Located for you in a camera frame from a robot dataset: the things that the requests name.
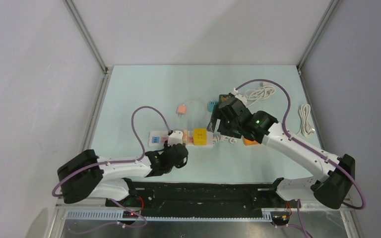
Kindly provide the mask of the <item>orange power strip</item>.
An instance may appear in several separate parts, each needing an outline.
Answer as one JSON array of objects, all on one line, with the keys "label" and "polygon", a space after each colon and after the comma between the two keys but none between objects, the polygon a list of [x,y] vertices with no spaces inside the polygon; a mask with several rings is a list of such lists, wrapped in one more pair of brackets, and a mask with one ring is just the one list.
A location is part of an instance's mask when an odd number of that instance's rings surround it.
[{"label": "orange power strip", "polygon": [[259,143],[257,142],[257,141],[251,141],[251,140],[248,140],[248,139],[246,139],[246,138],[243,138],[242,139],[243,140],[243,144],[245,145],[245,146],[254,146],[254,145],[258,145]]}]

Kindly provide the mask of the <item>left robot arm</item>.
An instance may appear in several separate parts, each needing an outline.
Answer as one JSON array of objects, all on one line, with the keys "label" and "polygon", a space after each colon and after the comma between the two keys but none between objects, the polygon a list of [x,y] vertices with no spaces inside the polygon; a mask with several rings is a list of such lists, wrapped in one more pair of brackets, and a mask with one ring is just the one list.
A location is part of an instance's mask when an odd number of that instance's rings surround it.
[{"label": "left robot arm", "polygon": [[162,150],[145,152],[142,158],[99,157],[88,149],[57,170],[56,189],[64,203],[73,204],[86,198],[107,198],[124,206],[136,202],[137,194],[131,177],[158,177],[173,168],[187,164],[189,152],[185,145],[175,144]]}]

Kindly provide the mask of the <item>white multicolour power strip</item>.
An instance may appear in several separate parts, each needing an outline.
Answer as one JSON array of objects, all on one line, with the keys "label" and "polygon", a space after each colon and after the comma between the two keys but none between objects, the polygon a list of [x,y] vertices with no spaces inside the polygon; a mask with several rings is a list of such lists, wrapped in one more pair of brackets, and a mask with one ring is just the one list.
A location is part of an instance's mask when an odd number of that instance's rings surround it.
[{"label": "white multicolour power strip", "polygon": [[[208,132],[206,145],[195,145],[193,143],[193,131],[188,131],[188,143],[186,147],[198,147],[198,148],[212,148],[214,146],[213,133]],[[148,145],[152,148],[162,148],[164,143],[168,140],[167,131],[150,131]]]}]

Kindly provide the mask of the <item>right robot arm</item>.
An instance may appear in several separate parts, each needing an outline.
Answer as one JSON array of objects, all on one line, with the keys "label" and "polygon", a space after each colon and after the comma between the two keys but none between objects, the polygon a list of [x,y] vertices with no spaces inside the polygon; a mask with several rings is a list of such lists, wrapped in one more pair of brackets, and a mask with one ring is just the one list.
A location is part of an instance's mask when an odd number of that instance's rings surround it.
[{"label": "right robot arm", "polygon": [[351,156],[339,157],[313,148],[284,129],[283,124],[267,112],[251,113],[237,97],[229,96],[219,101],[207,130],[263,144],[312,174],[308,178],[276,179],[273,190],[268,194],[270,204],[275,207],[281,207],[290,200],[316,199],[328,208],[339,209],[353,185],[355,160]]}]

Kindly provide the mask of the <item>beige cube socket adapter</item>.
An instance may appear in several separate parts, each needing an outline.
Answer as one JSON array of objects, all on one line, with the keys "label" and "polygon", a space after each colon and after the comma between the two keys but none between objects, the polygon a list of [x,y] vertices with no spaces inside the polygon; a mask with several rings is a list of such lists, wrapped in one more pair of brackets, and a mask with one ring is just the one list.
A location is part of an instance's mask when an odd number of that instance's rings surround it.
[{"label": "beige cube socket adapter", "polygon": [[188,145],[188,144],[191,143],[190,136],[189,136],[189,131],[186,130],[186,129],[183,130],[182,142],[185,145]]}]

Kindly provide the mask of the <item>yellow cube socket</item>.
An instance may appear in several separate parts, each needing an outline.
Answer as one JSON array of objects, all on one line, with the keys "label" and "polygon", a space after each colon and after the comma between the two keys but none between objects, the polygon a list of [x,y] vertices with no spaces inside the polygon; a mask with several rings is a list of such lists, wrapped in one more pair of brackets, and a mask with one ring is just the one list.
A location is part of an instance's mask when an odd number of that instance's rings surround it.
[{"label": "yellow cube socket", "polygon": [[193,130],[193,144],[194,146],[207,145],[207,130],[206,128],[195,128]]}]

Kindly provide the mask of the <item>dark green dragon adapter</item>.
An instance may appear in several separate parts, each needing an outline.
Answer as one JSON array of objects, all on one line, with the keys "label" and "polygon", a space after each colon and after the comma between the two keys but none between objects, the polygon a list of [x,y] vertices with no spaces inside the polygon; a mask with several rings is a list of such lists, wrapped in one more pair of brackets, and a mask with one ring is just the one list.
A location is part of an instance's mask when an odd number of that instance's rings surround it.
[{"label": "dark green dragon adapter", "polygon": [[230,98],[229,94],[220,94],[219,97],[218,97],[218,102],[219,103],[225,102],[229,98]]}]

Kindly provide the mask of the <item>teal blue power strip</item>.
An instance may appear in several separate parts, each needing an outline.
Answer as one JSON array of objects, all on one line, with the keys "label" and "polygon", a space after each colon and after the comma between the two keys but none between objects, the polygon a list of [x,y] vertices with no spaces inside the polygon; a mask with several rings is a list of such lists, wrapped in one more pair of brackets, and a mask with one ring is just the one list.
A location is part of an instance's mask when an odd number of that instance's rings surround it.
[{"label": "teal blue power strip", "polygon": [[209,112],[209,113],[212,113],[213,111],[214,111],[214,108],[215,108],[215,106],[218,104],[218,102],[217,101],[209,101],[208,103],[207,103],[207,111]]}]

